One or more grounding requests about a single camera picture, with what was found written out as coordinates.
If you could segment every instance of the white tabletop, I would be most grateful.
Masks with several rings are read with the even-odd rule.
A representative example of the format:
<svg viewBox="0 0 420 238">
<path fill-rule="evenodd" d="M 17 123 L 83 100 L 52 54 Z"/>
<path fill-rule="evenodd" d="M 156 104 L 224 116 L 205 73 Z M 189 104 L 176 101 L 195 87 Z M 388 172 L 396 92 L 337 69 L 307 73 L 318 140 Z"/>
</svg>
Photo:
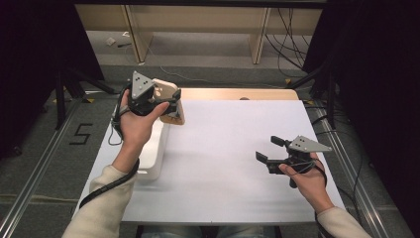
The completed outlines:
<svg viewBox="0 0 420 238">
<path fill-rule="evenodd" d="M 316 141 L 301 101 L 183 100 L 185 125 L 170 125 L 161 173 L 138 180 L 123 221 L 153 224 L 284 224 L 314 221 L 314 211 L 287 176 L 271 175 L 256 159 L 286 159 L 271 136 L 292 141 L 298 135 Z M 112 163 L 119 147 L 108 145 L 108 128 L 90 181 Z M 321 153 L 327 190 L 335 205 L 344 204 Z"/>
</svg>

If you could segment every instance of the floor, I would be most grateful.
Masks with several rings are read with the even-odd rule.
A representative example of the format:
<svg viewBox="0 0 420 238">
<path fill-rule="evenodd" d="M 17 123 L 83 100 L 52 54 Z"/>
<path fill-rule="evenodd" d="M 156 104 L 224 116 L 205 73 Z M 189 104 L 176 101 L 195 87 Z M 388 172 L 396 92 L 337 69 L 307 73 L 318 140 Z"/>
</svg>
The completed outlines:
<svg viewBox="0 0 420 238">
<path fill-rule="evenodd" d="M 130 45 L 130 37 L 120 32 L 87 32 L 92 47 L 96 53 L 97 59 L 103 67 L 106 80 L 110 84 L 124 83 L 126 78 L 121 78 L 121 74 L 113 74 L 110 67 L 131 66 L 131 67 L 156 67 L 161 75 L 173 76 L 178 67 L 207 68 L 212 75 L 220 75 L 218 78 L 205 78 L 209 81 L 209 86 L 224 86 L 217 84 L 220 81 L 232 82 L 231 86 L 238 85 L 241 87 L 283 87 L 285 80 L 263 81 L 256 80 L 249 84 L 248 82 L 239 82 L 234 76 L 224 76 L 232 70 L 249 70 L 251 72 L 259 72 L 259 70 L 273 69 L 275 76 L 281 78 L 290 78 L 296 80 L 299 76 L 305 75 L 299 68 L 294 66 L 284 58 L 279 58 L 278 53 L 273 49 L 268 40 L 265 40 L 262 51 L 262 58 L 259 64 L 253 64 L 251 54 L 248 47 L 248 38 L 245 35 L 228 35 L 228 34 L 180 34 L 180 33 L 156 33 L 153 43 L 149 49 L 146 62 L 138 63 L 135 61 L 133 48 Z M 279 47 L 284 36 L 268 36 L 275 46 Z M 108 39 L 114 39 L 115 43 L 111 46 L 106 44 Z M 305 53 L 308 49 L 306 43 L 310 43 L 310 37 L 295 37 L 296 46 L 300 52 Z M 286 45 L 293 47 L 290 40 L 286 41 Z M 294 51 L 283 50 L 285 55 L 291 58 L 296 64 L 302 62 L 302 57 Z M 191 75 L 178 73 L 182 81 L 191 81 L 204 79 L 205 75 L 192 73 Z M 296 91 L 299 98 L 306 104 L 308 116 L 311 121 L 316 120 L 324 115 L 323 110 L 315 107 L 323 107 L 321 101 L 313 102 L 308 93 L 310 83 L 299 87 Z M 83 84 L 88 93 L 97 91 L 91 85 Z M 68 102 L 68 110 L 74 110 L 74 118 L 88 118 L 89 122 L 93 121 L 93 131 L 100 133 L 92 134 L 89 143 L 93 146 L 80 150 L 72 150 L 75 158 L 81 157 L 83 153 L 95 154 L 98 146 L 103 139 L 103 128 L 107 125 L 108 118 L 95 118 L 95 111 L 103 113 L 111 113 L 114 105 L 115 97 L 99 96 L 95 100 L 97 105 L 95 108 L 88 108 L 88 105 L 81 104 L 77 108 L 72 108 L 73 102 Z M 53 94 L 52 100 L 46 103 L 46 107 L 52 113 L 41 114 L 34 123 L 28 137 L 23 142 L 22 148 L 24 155 L 21 157 L 12 157 L 0 162 L 0 216 L 4 219 L 8 211 L 16 205 L 20 192 L 23 189 L 32 191 L 34 196 L 32 200 L 22 207 L 22 215 L 16 217 L 19 221 L 17 227 L 13 227 L 15 232 L 12 237 L 59 237 L 60 232 L 65 228 L 71 217 L 76 201 L 78 200 L 75 190 L 58 189 L 58 186 L 68 186 L 71 184 L 83 183 L 82 178 L 76 178 L 74 171 L 88 175 L 90 168 L 84 168 L 77 164 L 77 161 L 65 162 L 60 159 L 51 161 L 44 160 L 44 169 L 39 169 L 39 176 L 42 178 L 40 183 L 31 183 L 30 187 L 26 187 L 34 169 L 40 167 L 40 163 L 47 154 L 53 154 L 54 157 L 65 158 L 64 149 L 60 150 L 59 145 L 71 143 L 74 137 L 68 139 L 70 141 L 59 141 L 58 149 L 46 151 L 49 147 L 51 138 L 57 136 L 57 131 L 53 129 L 55 123 Z M 324 144 L 339 142 L 344 145 L 344 157 L 338 158 L 336 155 L 326 156 L 329 167 L 332 171 L 336 184 L 345 192 L 342 199 L 346 204 L 349 212 L 356 218 L 360 218 L 364 228 L 373 237 L 413 237 L 410 230 L 406 226 L 404 220 L 400 216 L 398 209 L 393 205 L 392 200 L 388 196 L 386 190 L 380 182 L 380 179 L 368 163 L 368 156 L 363 151 L 363 146 L 359 144 L 358 136 L 354 133 L 351 122 L 346 118 L 344 108 L 340 107 L 340 103 L 335 108 L 335 119 L 337 130 L 331 133 L 331 128 L 325 120 L 321 120 L 314 124 L 314 131 L 318 135 L 318 140 Z M 77 128 L 85 121 L 71 122 L 68 131 L 78 131 Z M 317 237 L 316 226 L 314 225 L 289 225 L 281 226 L 283 237 Z M 136 234 L 136 226 L 133 224 L 123 224 L 121 229 L 121 237 L 134 237 Z"/>
</svg>

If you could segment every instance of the person's right hand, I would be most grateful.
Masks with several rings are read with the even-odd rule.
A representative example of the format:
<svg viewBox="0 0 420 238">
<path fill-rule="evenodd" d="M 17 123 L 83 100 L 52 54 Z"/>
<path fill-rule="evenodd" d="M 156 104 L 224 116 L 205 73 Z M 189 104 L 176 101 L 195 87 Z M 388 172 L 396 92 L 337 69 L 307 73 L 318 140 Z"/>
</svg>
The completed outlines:
<svg viewBox="0 0 420 238">
<path fill-rule="evenodd" d="M 311 153 L 311 158 L 316 159 L 316 166 L 324 170 L 322 163 L 319 162 L 315 153 Z M 312 205 L 317 214 L 334 207 L 334 204 L 325 189 L 325 179 L 321 172 L 312 169 L 305 174 L 299 174 L 292 167 L 285 164 L 281 164 L 279 168 L 285 175 L 296 182 L 300 193 L 302 193 L 306 200 Z"/>
<path fill-rule="evenodd" d="M 128 105 L 129 90 L 124 92 L 121 107 Z M 136 163 L 143 146 L 151 138 L 153 125 L 166 110 L 168 102 L 159 104 L 147 116 L 138 116 L 129 111 L 121 116 L 121 130 L 124 141 L 112 166 L 120 172 L 128 173 Z"/>
</svg>

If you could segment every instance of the handheld controller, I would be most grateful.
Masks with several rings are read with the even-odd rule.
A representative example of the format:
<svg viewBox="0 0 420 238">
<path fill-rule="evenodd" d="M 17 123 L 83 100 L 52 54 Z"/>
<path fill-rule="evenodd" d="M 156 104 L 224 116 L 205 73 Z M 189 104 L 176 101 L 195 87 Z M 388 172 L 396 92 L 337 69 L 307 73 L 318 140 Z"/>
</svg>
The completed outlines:
<svg viewBox="0 0 420 238">
<path fill-rule="evenodd" d="M 130 90 L 128 106 L 120 108 L 121 98 L 127 89 Z M 156 78 L 150 79 L 134 71 L 132 82 L 120 94 L 117 107 L 112 117 L 112 126 L 120 137 L 123 138 L 120 121 L 124 113 L 132 111 L 138 116 L 146 116 L 163 102 L 169 102 L 169 106 L 159 117 L 160 121 L 163 123 L 183 125 L 185 119 L 180 98 L 181 89 L 175 84 Z"/>
<path fill-rule="evenodd" d="M 266 164 L 270 174 L 284 175 L 278 166 L 286 164 L 294 168 L 300 174 L 305 174 L 315 167 L 315 160 L 310 157 L 311 152 L 331 152 L 331 147 L 326 147 L 318 142 L 312 141 L 306 137 L 298 136 L 292 142 L 282 140 L 278 137 L 271 136 L 271 142 L 285 147 L 288 158 L 285 160 L 269 160 L 267 156 L 256 152 L 257 160 Z M 290 180 L 290 186 L 296 188 L 293 179 Z"/>
</svg>

